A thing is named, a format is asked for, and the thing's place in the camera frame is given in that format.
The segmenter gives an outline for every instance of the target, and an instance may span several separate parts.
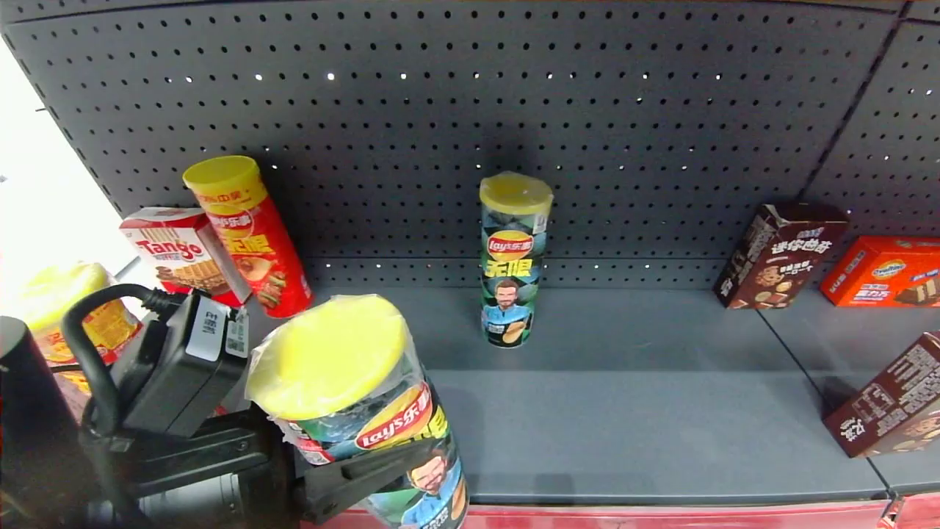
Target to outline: yellow plastic lid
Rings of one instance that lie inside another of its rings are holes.
[[[500,213],[548,215],[552,207],[552,188],[538,178],[505,171],[480,182],[479,199]]]
[[[282,419],[336,413],[375,390],[404,352],[408,328],[385,298],[335,296],[258,347],[245,395]]]
[[[57,264],[41,269],[12,304],[16,316],[39,332],[57,327],[79,299],[108,285],[108,273],[98,263]]]
[[[219,195],[252,187],[260,179],[258,162],[248,156],[218,156],[203,160],[182,173],[186,186],[201,195]]]

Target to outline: red snack canister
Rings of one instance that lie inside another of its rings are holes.
[[[313,294],[258,163],[247,156],[210,158],[186,169],[182,180],[264,311],[287,318],[306,309]]]

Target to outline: store shelf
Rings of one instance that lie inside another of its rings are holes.
[[[318,292],[318,302],[361,289]],[[540,293],[530,343],[478,333],[478,289],[377,291],[405,315],[474,501],[729,505],[868,499],[760,317],[706,291]]]
[[[837,308],[815,291],[802,293],[785,311],[762,314],[831,406],[871,380],[921,332],[940,329],[937,310]],[[898,492],[940,489],[936,450],[871,461]]]

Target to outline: chocolate cookie box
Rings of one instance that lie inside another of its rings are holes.
[[[714,291],[729,309],[782,309],[848,228],[841,210],[822,204],[762,204],[731,254]]]
[[[925,332],[824,422],[849,457],[923,450],[940,436],[940,332]]]

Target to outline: red and white box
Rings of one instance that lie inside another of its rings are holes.
[[[251,295],[200,208],[147,207],[125,218],[120,230],[167,292],[198,288],[229,307],[241,307]]]

